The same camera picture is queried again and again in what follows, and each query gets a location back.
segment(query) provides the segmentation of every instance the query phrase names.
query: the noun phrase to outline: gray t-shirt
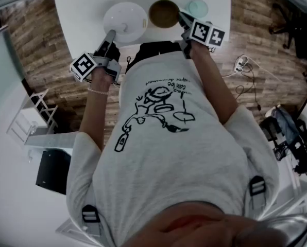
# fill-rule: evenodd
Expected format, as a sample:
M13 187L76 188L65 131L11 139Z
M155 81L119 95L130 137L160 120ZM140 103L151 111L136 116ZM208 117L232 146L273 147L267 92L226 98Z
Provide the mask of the gray t-shirt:
M181 52L137 63L125 76L120 105L103 152L87 134L76 137L67 205L77 224L90 185L117 246L177 203L209 202L252 218L271 205L279 173L263 132L243 106L223 126ZM253 171L267 186L259 211L250 209Z

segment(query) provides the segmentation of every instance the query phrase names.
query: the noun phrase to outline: white table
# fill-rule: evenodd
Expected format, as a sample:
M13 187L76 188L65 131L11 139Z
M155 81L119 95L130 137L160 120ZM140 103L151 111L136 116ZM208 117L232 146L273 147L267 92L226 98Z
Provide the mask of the white table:
M77 58L82 52L94 52L106 36L103 29L103 17L107 10L120 2L133 2L147 12L158 0L55 0L63 33L71 56ZM191 0L171 0L180 8L185 8ZM209 6L209 13L203 18L226 32L229 40L231 0L204 0ZM179 24L169 29L155 27L150 21L144 35L119 47L154 41L182 40L184 30Z

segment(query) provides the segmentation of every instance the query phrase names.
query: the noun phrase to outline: hand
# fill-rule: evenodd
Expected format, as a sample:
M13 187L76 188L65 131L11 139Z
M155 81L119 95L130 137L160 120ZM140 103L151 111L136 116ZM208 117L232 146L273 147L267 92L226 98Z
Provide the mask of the hand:
M190 57L192 59L196 57L211 57L211 54L209 49L205 45L200 44L197 41L191 40Z
M113 82L113 77L108 75L104 68L96 68L92 71L91 88L93 90L107 92Z

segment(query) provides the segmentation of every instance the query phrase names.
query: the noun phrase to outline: white bowl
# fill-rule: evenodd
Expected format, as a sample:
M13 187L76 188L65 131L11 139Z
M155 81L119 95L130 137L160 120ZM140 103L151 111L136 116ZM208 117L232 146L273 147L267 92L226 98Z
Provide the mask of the white bowl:
M147 29L148 15L144 9L130 2L111 7L103 18L104 31L116 31L116 42L129 43L139 39Z

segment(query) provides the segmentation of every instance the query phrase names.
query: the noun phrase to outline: wooden floor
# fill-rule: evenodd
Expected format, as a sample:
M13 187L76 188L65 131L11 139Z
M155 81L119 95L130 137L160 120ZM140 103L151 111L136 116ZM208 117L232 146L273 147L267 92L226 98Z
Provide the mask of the wooden floor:
M294 44L290 50L283 49L286 34L272 36L268 32L271 25L284 23L281 14L272 9L276 1L285 4L283 0L232 0L230 41L212 55L223 75L233 71L234 62L242 54L260 64L262 68L251 62L262 114L279 103L301 106L307 96L307 84L302 76L307 62L297 59ZM9 25L30 87L36 92L49 89L46 101L59 106L58 116L66 123L66 130L78 130L84 113L87 86L77 83L68 70L72 58L54 0L18 3L2 10L1 19L3 24ZM123 72L127 56L134 58L138 48L131 46L121 49ZM263 69L273 73L283 83ZM235 96L238 85L247 88L252 84L250 79L241 75L225 80ZM243 94L238 101L252 110L258 121L261 120L254 100L254 89ZM117 121L118 111L118 88L112 86L106 111L106 140Z

